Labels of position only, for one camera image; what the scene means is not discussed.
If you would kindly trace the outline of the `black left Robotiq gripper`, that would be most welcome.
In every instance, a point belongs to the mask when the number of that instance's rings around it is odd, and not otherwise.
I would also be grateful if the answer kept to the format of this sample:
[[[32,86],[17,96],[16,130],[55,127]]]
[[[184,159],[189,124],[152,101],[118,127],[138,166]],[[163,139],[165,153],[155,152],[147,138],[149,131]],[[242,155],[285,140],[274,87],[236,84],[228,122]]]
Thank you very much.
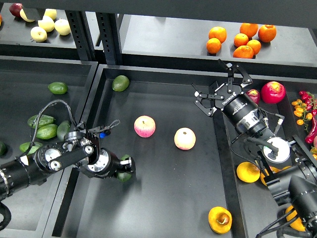
[[[110,178],[114,176],[118,168],[125,173],[134,173],[136,170],[135,161],[132,157],[119,160],[115,154],[101,148],[97,161],[94,164],[86,164],[79,167],[79,171],[89,178]]]

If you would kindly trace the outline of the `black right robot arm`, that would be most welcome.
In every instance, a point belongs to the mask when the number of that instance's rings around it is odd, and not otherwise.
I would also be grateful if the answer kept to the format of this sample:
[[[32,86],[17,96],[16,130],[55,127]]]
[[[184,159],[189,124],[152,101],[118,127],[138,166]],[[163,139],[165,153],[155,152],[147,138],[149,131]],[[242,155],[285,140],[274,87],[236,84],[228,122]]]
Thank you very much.
[[[240,64],[218,63],[227,80],[212,84],[211,92],[195,92],[195,105],[208,117],[220,111],[234,126],[244,144],[251,146],[252,161],[264,173],[264,181],[278,205],[291,204],[310,238],[317,236],[317,162],[296,135],[286,140],[277,135],[285,117],[278,117],[274,130],[268,125],[268,111],[244,92],[253,80]]]

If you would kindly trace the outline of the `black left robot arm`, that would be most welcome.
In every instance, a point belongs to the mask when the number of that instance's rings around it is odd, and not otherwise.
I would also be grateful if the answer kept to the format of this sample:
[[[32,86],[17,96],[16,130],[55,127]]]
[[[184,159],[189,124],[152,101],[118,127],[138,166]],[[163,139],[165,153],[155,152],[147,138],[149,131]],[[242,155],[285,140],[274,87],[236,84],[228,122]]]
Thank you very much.
[[[119,173],[133,174],[135,162],[132,157],[124,160],[100,146],[99,140],[107,136],[110,130],[119,125],[118,119],[110,125],[100,125],[87,129],[84,122],[77,123],[70,106],[60,99],[45,105],[35,118],[34,126],[38,126],[44,111],[58,103],[63,104],[75,128],[68,132],[61,142],[47,144],[34,153],[30,153],[35,138],[31,139],[29,147],[14,160],[0,167],[0,199],[5,200],[17,191],[30,185],[41,185],[51,175],[75,166],[78,171],[89,178],[117,177]]]

